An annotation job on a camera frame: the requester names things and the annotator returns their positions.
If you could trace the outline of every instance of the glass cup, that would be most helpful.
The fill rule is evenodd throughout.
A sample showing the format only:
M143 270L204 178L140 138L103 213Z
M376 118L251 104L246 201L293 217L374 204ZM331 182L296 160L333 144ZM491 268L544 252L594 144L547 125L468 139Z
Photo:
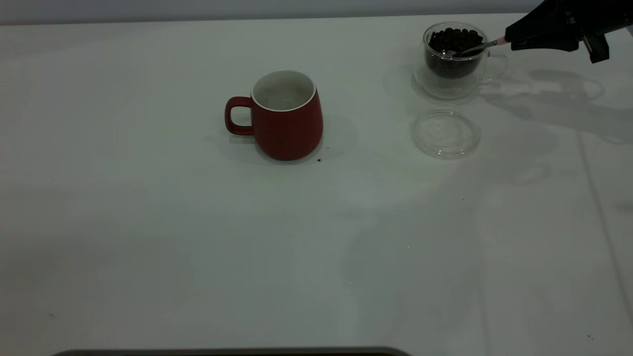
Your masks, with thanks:
M489 41L483 31L467 23L442 22L433 25L424 32L423 54L420 62L415 66L413 77L416 83L431 96L440 99L459 99L476 90L484 80L488 58L491 54L488 49L485 49L479 53L474 52L476 54L469 57L452 57L432 49L429 42L433 33L448 28L474 30L484 38L484 43ZM507 67L506 56L494 54L493 57L502 59L503 69L488 80L498 78Z

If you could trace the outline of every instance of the glass cup handle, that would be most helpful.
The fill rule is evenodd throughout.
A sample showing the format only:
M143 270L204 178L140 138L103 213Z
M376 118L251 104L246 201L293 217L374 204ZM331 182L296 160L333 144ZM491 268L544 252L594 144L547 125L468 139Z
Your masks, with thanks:
M508 57L499 52L488 52L488 63L486 66L486 74L484 75L484 82L492 82L502 76L508 69ZM493 65L491 63L500 62L500 65Z

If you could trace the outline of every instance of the white table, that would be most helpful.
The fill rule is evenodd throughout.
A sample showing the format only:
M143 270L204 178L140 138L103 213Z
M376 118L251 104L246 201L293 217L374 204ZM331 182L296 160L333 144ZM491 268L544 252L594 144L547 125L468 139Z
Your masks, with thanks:
M628 32L595 65L500 48L509 70L461 104L482 130L471 156L409 137L434 104L411 88L423 31L520 17L0 28L0 354L632 354ZM300 162L223 123L278 68L322 97L323 143Z

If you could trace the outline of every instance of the mug handle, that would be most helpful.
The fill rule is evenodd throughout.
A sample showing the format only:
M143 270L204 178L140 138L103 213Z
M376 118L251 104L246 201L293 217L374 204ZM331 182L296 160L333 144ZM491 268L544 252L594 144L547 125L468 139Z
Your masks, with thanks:
M245 108L251 107L251 98L244 96L235 96L230 98L227 102L227 106L224 109L224 123L227 126L227 130L233 135L249 136L253 134L253 126L240 126L233 123L231 120L231 109L236 106L243 106Z
M488 52L488 64L486 68L486 74L484 75L484 82L492 82L493 80L498 79L508 70L508 57L497 51L489 51ZM493 68L490 64L490 60L501 62L501 66L497 68Z

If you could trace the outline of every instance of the metal spoon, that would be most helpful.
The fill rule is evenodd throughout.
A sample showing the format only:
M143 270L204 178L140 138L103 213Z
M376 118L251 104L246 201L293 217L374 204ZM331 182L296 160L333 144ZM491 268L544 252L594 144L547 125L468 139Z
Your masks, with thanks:
M505 37L499 37L499 38L497 38L494 41L487 42L487 43L484 43L484 44L480 44L479 46L475 46L473 48L469 48L469 49L467 49L466 51L463 51L463 52L457 52L457 51L453 51L452 49L448 49L448 50L443 51L442 55L443 56L447 56L448 58L452 58L454 55L456 55L458 53L459 54L468 53L468 52L476 51L478 49L486 49L486 48L493 47L493 46L500 46L500 45L506 44L506 43L508 43L508 41L506 41Z

